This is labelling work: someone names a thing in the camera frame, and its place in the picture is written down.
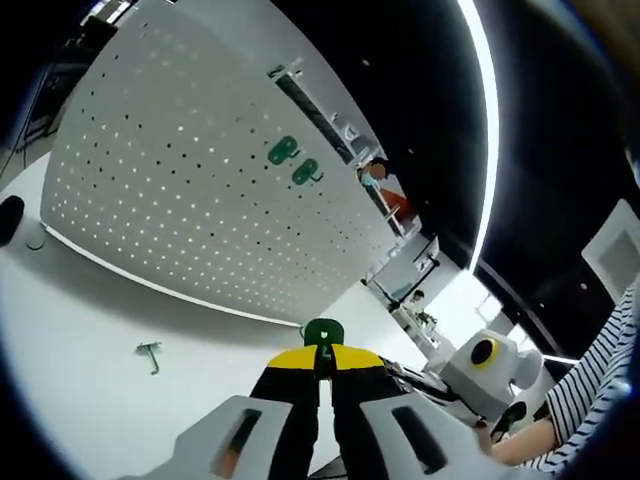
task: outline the green hook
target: green hook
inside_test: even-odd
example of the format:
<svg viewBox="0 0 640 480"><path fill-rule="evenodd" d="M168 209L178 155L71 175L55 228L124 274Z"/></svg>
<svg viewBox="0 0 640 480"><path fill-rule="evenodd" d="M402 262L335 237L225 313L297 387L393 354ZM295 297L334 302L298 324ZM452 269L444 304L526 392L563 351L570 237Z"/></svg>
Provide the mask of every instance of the green hook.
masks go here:
<svg viewBox="0 0 640 480"><path fill-rule="evenodd" d="M160 347L160 342L153 343L141 343L136 348L136 352L140 354L147 354L151 358L151 362L153 363L153 370L151 371L151 375L157 375L160 372L160 366L158 365L158 361L156 360L155 351Z"/></svg>
<svg viewBox="0 0 640 480"><path fill-rule="evenodd" d="M269 150L267 158L274 165L281 165L285 160L296 158L300 152L296 139L287 135Z"/></svg>
<svg viewBox="0 0 640 480"><path fill-rule="evenodd" d="M319 182L324 178L324 173L321 173L319 177L314 177L315 173L318 171L318 162L313 158L307 158L302 165L296 168L296 171L291 175L291 180L296 185L304 185L308 180L313 180L314 182Z"/></svg>

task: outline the green tool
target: green tool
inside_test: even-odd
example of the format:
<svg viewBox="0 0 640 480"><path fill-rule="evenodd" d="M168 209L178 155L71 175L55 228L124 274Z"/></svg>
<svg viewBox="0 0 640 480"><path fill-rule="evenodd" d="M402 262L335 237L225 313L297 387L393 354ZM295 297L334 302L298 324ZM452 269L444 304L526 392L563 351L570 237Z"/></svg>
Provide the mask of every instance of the green tool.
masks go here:
<svg viewBox="0 0 640 480"><path fill-rule="evenodd" d="M156 360L155 351L160 347L160 342L153 343L141 343L137 346L136 352L139 354L147 354L151 357L151 361L153 362L153 370L151 371L151 375L157 375L160 372L160 367L158 366L158 362Z"/></svg>

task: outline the light strip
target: light strip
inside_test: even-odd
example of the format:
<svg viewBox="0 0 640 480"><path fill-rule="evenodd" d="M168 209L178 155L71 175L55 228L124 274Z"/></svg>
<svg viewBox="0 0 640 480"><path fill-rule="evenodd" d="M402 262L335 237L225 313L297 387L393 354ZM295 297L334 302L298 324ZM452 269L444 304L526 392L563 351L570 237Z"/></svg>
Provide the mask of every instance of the light strip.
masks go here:
<svg viewBox="0 0 640 480"><path fill-rule="evenodd" d="M482 28L482 21L480 20L478 11L472 0L458 0L458 5L469 26L473 46L476 49L476 55L480 63L480 74L482 75L482 86L484 88L484 99L487 109L487 179L484 187L484 201L482 203L480 226L478 228L476 243L473 247L471 261L469 262L469 271L473 273L478 264L485 237L487 236L491 208L493 207L493 196L496 190L498 155L500 151L498 87L496 85L496 74L491 60L489 42Z"/></svg>
<svg viewBox="0 0 640 480"><path fill-rule="evenodd" d="M49 233L52 237L56 238L57 240L62 242L64 245L66 245L71 250L75 251L76 253L79 253L83 257L87 257L92 262L95 262L98 265L100 265L100 266L102 266L102 267L104 267L104 268L106 268L108 270L111 270L112 272L117 273L118 275L121 275L121 276L123 276L125 278L128 278L129 280L132 280L132 281L134 281L136 283L144 285L145 287L152 288L153 290L156 290L156 291L158 291L160 293L166 293L167 295L170 295L170 296L175 297L175 298L179 298L180 300L185 300L187 302L195 303L196 305L201 305L203 307L211 308L213 310L220 310L221 312L230 313L232 315L237 315L237 316L240 316L240 317L251 318L253 320L260 320L260 321L263 321L263 322L275 323L275 324L278 324L278 325L285 325L287 327L294 327L294 328L302 327L302 325L299 324L299 323L287 322L286 320L278 320L278 319L275 319L275 318L264 317L262 315L256 315L256 314L253 314L253 313L242 312L240 310L235 310L233 308L223 307L222 305L217 305L215 303L205 302L204 300L200 300L200 299L195 298L195 297L190 297L189 295L184 295L182 293L176 292L175 290L170 290L170 289L168 289L166 287L163 287L163 286L158 285L156 283L153 283L153 282L150 282L148 280L145 280L144 278L138 277L137 275L133 275L133 274L127 272L126 270L123 270L123 269L121 269L119 267L116 267L115 265L112 265L112 264L110 264L108 262L105 262L100 257L96 257L94 254L88 252L84 248L79 247L78 245L76 245L71 240L69 240L66 237L64 237L62 234L60 234L59 232L57 232L55 229L51 228L50 226L48 226L48 225L46 225L44 223L43 223L43 225L44 225L47 233Z"/></svg>
<svg viewBox="0 0 640 480"><path fill-rule="evenodd" d="M544 358L545 360L550 360L552 362L566 363L568 365L575 365L580 361L576 360L575 358L554 357L553 355L543 355L542 358Z"/></svg>

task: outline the yellow circle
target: yellow circle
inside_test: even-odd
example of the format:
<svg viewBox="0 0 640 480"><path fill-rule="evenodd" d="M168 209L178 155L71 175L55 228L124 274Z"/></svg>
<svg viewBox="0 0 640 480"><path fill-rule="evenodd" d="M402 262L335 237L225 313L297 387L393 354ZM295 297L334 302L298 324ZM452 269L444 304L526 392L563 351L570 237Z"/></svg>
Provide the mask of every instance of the yellow circle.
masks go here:
<svg viewBox="0 0 640 480"><path fill-rule="evenodd" d="M485 368L487 365L489 365L491 362L493 362L493 359L498 354L498 350L499 350L498 342L496 342L496 340L494 338L483 338L482 340L480 340L480 342L484 342L485 340L488 341L491 344L491 353L489 354L487 359L482 363L477 363L476 364L476 363L471 362L471 365L473 365L477 369Z"/></svg>

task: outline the hand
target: hand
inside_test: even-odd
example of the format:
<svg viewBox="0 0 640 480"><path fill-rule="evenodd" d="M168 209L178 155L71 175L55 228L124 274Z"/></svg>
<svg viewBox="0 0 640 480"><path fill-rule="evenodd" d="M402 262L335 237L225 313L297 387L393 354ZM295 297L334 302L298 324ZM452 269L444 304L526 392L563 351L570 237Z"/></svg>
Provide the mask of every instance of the hand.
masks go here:
<svg viewBox="0 0 640 480"><path fill-rule="evenodd" d="M233 477L233 472L238 465L240 454L235 450L227 450L222 454L222 458L217 466L213 466L211 473L218 475L221 478Z"/></svg>
<svg viewBox="0 0 640 480"><path fill-rule="evenodd" d="M478 437L478 445L480 446L480 450L488 456L491 456L491 449L493 447L493 442L491 441L491 432L487 424L482 420L476 422L473 427L473 432Z"/></svg>

